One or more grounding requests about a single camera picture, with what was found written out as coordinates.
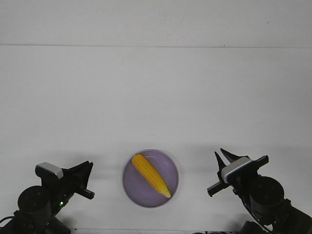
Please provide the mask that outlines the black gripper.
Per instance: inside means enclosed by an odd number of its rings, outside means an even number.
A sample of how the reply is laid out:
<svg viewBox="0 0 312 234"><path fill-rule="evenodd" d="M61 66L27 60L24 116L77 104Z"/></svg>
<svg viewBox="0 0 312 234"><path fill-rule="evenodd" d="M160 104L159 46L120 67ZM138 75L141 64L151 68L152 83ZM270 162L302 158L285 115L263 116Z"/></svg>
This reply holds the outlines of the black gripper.
<svg viewBox="0 0 312 234"><path fill-rule="evenodd" d="M222 148L220 150L230 163L233 163L234 161L243 158L243 156L234 155ZM229 183L226 184L224 183L224 179L222 178L221 175L222 169L225 168L226 165L217 152L215 152L214 154L218 164L217 176L219 182L215 183L214 185L210 186L207 189L207 193L209 196L213 196L216 193L220 192L221 190L226 189L229 186L232 186L234 189L234 193L237 196L248 197L250 195L251 182L259 177L258 174L259 168L269 162L268 156L262 156L257 160L252 160L251 163L247 164L243 168L231 174L229 177Z"/></svg>
<svg viewBox="0 0 312 234"><path fill-rule="evenodd" d="M41 184L45 187L51 199L52 207L64 207L74 194L87 199L93 199L95 193L87 189L93 163L85 161L69 169L62 169L61 179L42 179Z"/></svg>

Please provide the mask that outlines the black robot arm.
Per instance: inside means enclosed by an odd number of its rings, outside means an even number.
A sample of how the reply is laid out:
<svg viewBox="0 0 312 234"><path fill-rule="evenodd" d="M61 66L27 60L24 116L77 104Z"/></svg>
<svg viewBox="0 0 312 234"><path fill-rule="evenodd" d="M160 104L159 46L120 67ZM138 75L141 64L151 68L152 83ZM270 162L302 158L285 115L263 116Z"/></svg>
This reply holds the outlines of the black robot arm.
<svg viewBox="0 0 312 234"><path fill-rule="evenodd" d="M217 177L219 181L207 189L213 196L228 187L238 196L254 221L246 221L241 234L310 234L312 218L293 207L285 198L282 185L272 177L258 173L260 167L269 162L268 156L252 160L248 156L237 156L224 149L222 154L229 161L226 165L218 153Z"/></svg>
<svg viewBox="0 0 312 234"><path fill-rule="evenodd" d="M56 215L74 194L93 199L88 180L93 163L86 161L69 169L48 162L36 165L40 186L25 189L18 197L18 210L1 227L2 234L69 234L71 230Z"/></svg>

